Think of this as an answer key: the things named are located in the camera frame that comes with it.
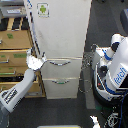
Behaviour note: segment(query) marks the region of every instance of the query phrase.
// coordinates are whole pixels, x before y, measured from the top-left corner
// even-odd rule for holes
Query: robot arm
[[[0,93],[0,101],[8,112],[13,112],[19,101],[24,97],[33,84],[35,74],[32,69],[27,69],[24,79],[9,90]]]
[[[0,127],[6,128],[8,125],[8,115],[13,112],[20,100],[26,95],[35,80],[35,71],[39,70],[47,61],[45,54],[41,59],[31,55],[32,49],[27,51],[26,62],[29,67],[25,71],[21,82],[9,90],[0,93]]]
[[[104,56],[100,59],[100,67],[102,70],[109,68],[113,55],[123,39],[124,37],[120,34],[114,34],[111,39],[111,47],[108,47],[107,50],[103,49]]]

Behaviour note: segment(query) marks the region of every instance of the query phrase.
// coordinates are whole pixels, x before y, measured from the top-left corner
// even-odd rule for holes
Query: freezer drawer
[[[27,66],[25,50],[0,50],[0,67],[1,66]]]
[[[79,78],[43,79],[47,99],[77,98]]]
[[[82,65],[80,59],[48,60],[42,67],[42,78],[79,77]]]

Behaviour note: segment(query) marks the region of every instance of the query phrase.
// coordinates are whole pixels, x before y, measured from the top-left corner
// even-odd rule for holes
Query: blue label
[[[117,74],[117,77],[114,78],[114,81],[119,85],[123,78],[125,77],[126,70],[124,68],[120,68],[120,72]]]

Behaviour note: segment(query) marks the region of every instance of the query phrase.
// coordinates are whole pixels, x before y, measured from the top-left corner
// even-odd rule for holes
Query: white refrigerator
[[[47,99],[77,98],[91,0],[24,0]]]

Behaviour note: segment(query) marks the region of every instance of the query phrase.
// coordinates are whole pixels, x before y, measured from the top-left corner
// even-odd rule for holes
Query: refrigerator door
[[[47,58],[82,56],[91,0],[31,0],[25,5],[28,17],[32,12],[40,53],[45,51]]]

